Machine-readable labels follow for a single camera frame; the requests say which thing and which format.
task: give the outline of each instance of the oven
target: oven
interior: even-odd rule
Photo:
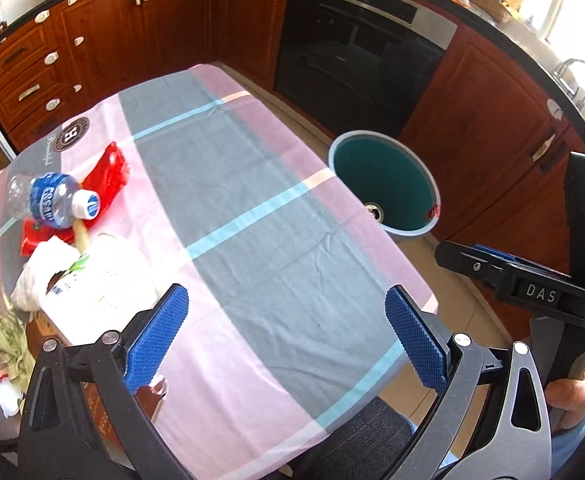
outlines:
[[[275,90],[337,136],[397,137],[456,28],[410,0],[288,0]]]

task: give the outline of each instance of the tablecloth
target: tablecloth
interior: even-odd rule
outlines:
[[[4,212],[12,175],[82,180],[117,142],[130,182],[91,236],[127,238],[163,286],[189,291],[188,318],[159,369],[169,391],[156,428],[198,479],[260,478],[396,375],[406,357],[384,314],[386,290],[400,283],[432,311],[431,289],[323,161],[236,81],[199,65],[80,117],[82,137],[62,142],[60,127],[0,172],[0,281],[10,293],[25,262],[22,222]]]

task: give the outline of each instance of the plastic bottle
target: plastic bottle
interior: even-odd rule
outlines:
[[[8,213],[15,218],[32,218],[39,224],[65,229],[75,218],[95,218],[100,199],[96,192],[81,189],[68,174],[18,173],[8,184],[7,206]]]

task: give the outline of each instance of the teal bucket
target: teal bucket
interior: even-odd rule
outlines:
[[[434,178],[395,139],[349,132],[333,142],[328,164],[395,241],[423,236],[437,223],[441,197]]]

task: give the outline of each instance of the bottle cap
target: bottle cap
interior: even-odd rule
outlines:
[[[87,189],[79,189],[72,197],[72,214],[75,218],[92,220],[99,214],[99,195]]]

